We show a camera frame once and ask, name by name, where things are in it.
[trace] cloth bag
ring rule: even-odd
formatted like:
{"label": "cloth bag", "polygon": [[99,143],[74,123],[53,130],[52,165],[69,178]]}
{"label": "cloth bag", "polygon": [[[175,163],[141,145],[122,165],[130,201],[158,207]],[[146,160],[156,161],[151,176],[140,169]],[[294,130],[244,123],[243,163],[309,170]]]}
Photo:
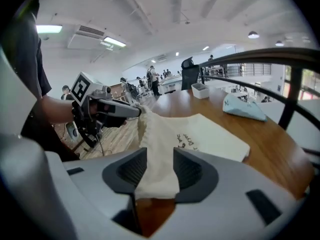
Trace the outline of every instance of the cloth bag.
{"label": "cloth bag", "polygon": [[196,150],[242,162],[250,147],[201,114],[162,117],[140,106],[137,136],[130,149],[147,148],[147,169],[135,189],[135,198],[173,199],[180,191],[174,172],[174,147]]}

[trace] desk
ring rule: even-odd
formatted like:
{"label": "desk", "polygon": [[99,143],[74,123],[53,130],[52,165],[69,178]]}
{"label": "desk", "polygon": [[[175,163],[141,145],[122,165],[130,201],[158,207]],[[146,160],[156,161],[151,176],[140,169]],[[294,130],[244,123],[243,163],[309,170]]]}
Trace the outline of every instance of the desk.
{"label": "desk", "polygon": [[[287,189],[296,199],[301,198],[314,176],[304,151],[269,118],[261,122],[224,113],[226,95],[222,90],[211,88],[209,98],[197,99],[191,90],[175,91],[162,95],[152,111],[169,118],[202,114],[250,146],[249,156],[243,163]],[[174,199],[137,200],[136,211],[143,235],[148,237],[155,232],[174,209]]]}

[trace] ceiling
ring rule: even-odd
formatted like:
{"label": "ceiling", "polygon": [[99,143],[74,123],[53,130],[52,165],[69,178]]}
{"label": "ceiling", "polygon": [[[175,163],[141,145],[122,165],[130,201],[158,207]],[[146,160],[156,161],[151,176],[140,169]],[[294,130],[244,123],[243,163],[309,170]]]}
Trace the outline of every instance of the ceiling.
{"label": "ceiling", "polygon": [[[290,0],[40,0],[37,23],[63,25],[59,34],[46,35],[45,49],[66,49],[78,25],[126,43],[101,56],[125,58],[123,69],[192,47],[229,43],[262,48],[274,45],[268,43],[271,38],[284,39],[291,33],[312,39]],[[248,39],[251,30],[260,38]]]}

